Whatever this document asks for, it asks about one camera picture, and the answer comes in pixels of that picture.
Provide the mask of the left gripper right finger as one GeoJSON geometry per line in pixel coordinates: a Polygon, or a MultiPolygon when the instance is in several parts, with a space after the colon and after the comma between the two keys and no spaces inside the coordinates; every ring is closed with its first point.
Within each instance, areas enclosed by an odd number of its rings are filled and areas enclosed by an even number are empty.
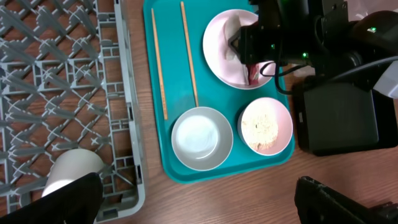
{"type": "Polygon", "coordinates": [[[302,224],[397,224],[397,204],[367,208],[317,180],[303,176],[294,197],[302,224]]]}

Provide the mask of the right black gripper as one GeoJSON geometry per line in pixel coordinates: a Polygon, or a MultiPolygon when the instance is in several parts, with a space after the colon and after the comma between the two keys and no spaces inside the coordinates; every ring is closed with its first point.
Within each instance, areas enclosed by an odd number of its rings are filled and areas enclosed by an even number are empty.
{"type": "Polygon", "coordinates": [[[228,39],[229,49],[246,65],[274,60],[282,32],[278,1],[250,0],[249,4],[257,6],[258,19],[228,39]]]}

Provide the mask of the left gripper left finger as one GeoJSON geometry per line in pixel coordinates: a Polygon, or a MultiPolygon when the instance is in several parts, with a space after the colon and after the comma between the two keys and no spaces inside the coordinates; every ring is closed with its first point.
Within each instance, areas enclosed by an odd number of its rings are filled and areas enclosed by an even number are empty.
{"type": "Polygon", "coordinates": [[[7,223],[93,223],[103,202],[103,184],[89,173],[1,218],[7,223]]]}

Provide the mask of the white tissue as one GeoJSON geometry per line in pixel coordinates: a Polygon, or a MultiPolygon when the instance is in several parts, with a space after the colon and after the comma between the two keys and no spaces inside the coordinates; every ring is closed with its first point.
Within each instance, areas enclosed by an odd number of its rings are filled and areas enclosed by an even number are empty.
{"type": "Polygon", "coordinates": [[[241,16],[234,13],[228,17],[223,26],[223,35],[225,39],[226,49],[224,51],[224,59],[227,61],[239,60],[241,63],[249,65],[257,61],[256,52],[254,51],[257,33],[258,18],[250,24],[243,25],[241,16]],[[237,58],[229,49],[228,39],[234,34],[240,34],[239,52],[240,58],[237,58]]]}

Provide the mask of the red snack wrapper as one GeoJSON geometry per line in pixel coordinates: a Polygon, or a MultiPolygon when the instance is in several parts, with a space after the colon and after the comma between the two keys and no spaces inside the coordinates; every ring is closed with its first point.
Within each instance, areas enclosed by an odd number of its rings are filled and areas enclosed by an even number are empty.
{"type": "Polygon", "coordinates": [[[247,65],[246,66],[248,69],[248,82],[249,85],[257,85],[259,83],[259,65],[258,64],[253,64],[253,65],[247,65]]]}

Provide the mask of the white paper cup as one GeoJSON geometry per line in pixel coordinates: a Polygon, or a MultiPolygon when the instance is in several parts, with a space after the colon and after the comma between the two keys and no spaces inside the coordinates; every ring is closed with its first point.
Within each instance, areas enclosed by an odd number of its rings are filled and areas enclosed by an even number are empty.
{"type": "Polygon", "coordinates": [[[60,155],[52,166],[42,197],[92,172],[104,168],[99,155],[87,149],[71,149],[60,155]]]}

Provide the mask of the small pink bowl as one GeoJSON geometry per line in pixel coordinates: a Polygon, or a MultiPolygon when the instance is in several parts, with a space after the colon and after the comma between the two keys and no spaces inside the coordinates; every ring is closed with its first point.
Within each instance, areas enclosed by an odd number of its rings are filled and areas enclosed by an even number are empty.
{"type": "Polygon", "coordinates": [[[275,156],[293,139],[293,121],[280,101],[262,97],[243,109],[237,122],[239,137],[250,150],[261,156],[275,156]]]}

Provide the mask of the cooked rice pile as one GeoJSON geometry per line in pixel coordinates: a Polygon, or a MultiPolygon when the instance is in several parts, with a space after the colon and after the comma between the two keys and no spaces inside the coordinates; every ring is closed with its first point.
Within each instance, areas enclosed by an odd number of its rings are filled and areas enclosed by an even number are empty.
{"type": "Polygon", "coordinates": [[[279,127],[275,113],[269,108],[250,109],[242,117],[242,133],[249,147],[257,152],[272,147],[279,127]]]}

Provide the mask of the grey bowl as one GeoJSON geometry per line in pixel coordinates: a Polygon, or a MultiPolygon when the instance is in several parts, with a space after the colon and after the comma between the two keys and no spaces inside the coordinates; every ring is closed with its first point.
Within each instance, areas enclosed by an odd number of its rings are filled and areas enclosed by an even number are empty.
{"type": "Polygon", "coordinates": [[[231,154],[233,129],[218,110],[196,107],[177,118],[171,143],[174,154],[185,167],[209,171],[222,165],[231,154]]]}

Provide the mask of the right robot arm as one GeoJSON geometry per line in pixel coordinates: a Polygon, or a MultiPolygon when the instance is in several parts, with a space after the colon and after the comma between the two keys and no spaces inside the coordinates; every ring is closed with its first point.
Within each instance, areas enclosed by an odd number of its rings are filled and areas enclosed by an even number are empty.
{"type": "Polygon", "coordinates": [[[311,66],[315,76],[284,95],[348,82],[397,98],[397,13],[377,11],[359,21],[348,19],[346,1],[250,1],[258,19],[227,39],[248,67],[273,61],[276,69],[311,66]]]}

